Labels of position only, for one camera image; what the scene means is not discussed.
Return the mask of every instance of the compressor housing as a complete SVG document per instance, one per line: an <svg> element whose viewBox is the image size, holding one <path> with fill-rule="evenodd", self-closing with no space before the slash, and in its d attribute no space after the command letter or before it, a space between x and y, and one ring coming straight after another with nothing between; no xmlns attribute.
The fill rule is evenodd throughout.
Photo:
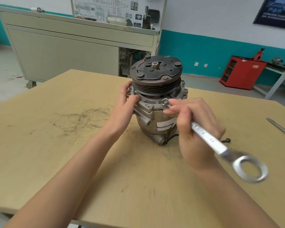
<svg viewBox="0 0 285 228"><path fill-rule="evenodd" d="M130 69L133 80L131 94L140 95L134 114L142 132L157 144L165 145L176 131L176 118L163 113L165 98L186 99L188 89L181 79L183 66L179 59L171 56L146 55Z"/></svg>

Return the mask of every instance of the table surface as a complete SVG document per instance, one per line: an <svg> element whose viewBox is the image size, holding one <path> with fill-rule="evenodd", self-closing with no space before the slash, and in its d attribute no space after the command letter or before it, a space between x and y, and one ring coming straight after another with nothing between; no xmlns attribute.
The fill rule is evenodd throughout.
<svg viewBox="0 0 285 228"><path fill-rule="evenodd" d="M127 78L70 70L0 103L0 211L15 213L109 117ZM249 184L225 169L285 227L285 107L275 101L189 88L226 127L228 146L262 160L269 177ZM74 220L117 227L223 227L184 163L177 138L158 146L136 117L110 149Z"/></svg>

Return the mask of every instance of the gray floor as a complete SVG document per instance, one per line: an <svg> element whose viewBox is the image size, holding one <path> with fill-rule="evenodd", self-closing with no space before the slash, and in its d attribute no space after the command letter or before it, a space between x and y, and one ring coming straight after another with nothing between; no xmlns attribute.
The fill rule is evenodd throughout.
<svg viewBox="0 0 285 228"><path fill-rule="evenodd" d="M217 78L207 78L195 75L182 75L186 82L186 87L203 89L234 95L242 95L253 98L264 98L264 95L256 90L240 90L227 88L218 82ZM23 77L17 59L11 50L11 47L0 46L0 102L9 99L17 94L27 91L25 87L26 80ZM267 91L270 87L262 86ZM272 96L271 100L277 101L285 106L285 88L279 88ZM6 220L0 217L0 228L4 226ZM75 228L76 225L70 225L69 228Z"/></svg>

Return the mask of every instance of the red toolbox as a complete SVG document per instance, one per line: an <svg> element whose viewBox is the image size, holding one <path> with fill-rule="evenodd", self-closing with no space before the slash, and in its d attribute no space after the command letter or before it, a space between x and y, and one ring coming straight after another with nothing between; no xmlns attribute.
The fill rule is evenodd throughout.
<svg viewBox="0 0 285 228"><path fill-rule="evenodd" d="M263 61L231 56L219 82L226 87L251 90L266 65Z"/></svg>

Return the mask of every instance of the hand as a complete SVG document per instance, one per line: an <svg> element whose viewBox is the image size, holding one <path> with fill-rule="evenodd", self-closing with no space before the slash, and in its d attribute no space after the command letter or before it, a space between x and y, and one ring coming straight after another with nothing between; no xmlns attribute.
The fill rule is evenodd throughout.
<svg viewBox="0 0 285 228"><path fill-rule="evenodd" d="M132 81L128 81L124 84L117 99L117 102L112 110L112 113L105 124L104 128L116 134L118 137L125 131L133 115L134 105L139 101L139 95L130 95L127 98L129 86Z"/></svg>
<svg viewBox="0 0 285 228"><path fill-rule="evenodd" d="M225 128L220 125L211 108L202 98L169 99L172 105L163 112L177 116L179 130L179 145L184 160L194 169L204 169L213 165L217 160L214 151L191 130L191 122L195 121L217 139L221 139Z"/></svg>

